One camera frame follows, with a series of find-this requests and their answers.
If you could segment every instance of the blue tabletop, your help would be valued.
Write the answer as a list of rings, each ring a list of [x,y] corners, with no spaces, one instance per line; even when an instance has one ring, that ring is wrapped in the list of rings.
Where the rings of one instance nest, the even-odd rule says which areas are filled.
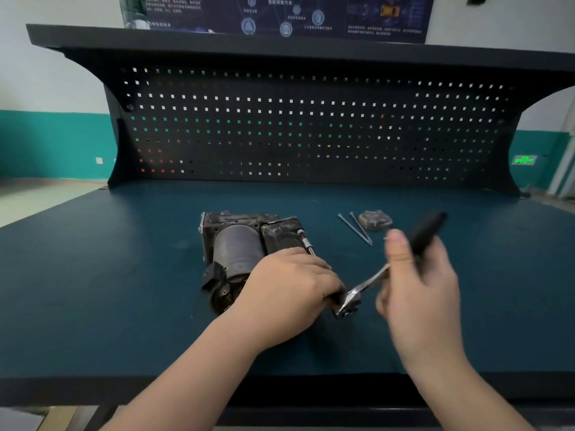
[[[383,209],[409,229],[429,210],[459,275],[467,354],[479,371],[575,371],[575,215],[492,192],[141,181],[0,229],[0,378],[158,375],[212,320],[199,291],[202,211],[296,215],[348,285],[384,262],[336,217]],[[367,292],[261,355],[256,375],[402,371]]]

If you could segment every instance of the green exit sign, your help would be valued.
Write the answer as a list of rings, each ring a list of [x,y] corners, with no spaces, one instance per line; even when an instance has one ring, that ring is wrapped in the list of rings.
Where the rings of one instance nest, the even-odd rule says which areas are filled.
[[[534,165],[537,156],[515,156],[512,165]]]

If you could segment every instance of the black handle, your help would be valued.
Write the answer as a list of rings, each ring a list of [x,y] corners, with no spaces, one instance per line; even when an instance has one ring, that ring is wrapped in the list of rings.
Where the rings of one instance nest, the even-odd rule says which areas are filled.
[[[441,230],[447,220],[447,213],[435,211],[428,214],[414,229],[408,234],[409,245],[414,256],[420,256],[426,250],[431,240]]]

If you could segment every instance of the pegboard shelf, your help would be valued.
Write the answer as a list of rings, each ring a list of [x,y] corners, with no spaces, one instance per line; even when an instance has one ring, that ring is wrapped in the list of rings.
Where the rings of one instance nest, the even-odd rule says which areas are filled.
[[[124,179],[373,183],[519,195],[521,112],[575,55],[28,26],[108,89]]]

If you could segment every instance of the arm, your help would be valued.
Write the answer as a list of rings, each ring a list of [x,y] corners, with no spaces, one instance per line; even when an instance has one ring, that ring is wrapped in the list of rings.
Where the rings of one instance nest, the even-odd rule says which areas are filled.
[[[234,305],[102,431],[211,431],[255,357],[311,326],[342,287],[302,248],[265,257]]]
[[[376,307],[401,361],[446,431],[534,431],[469,364],[459,318],[459,288],[447,251],[435,238],[421,274],[402,232],[386,240],[390,280]]]

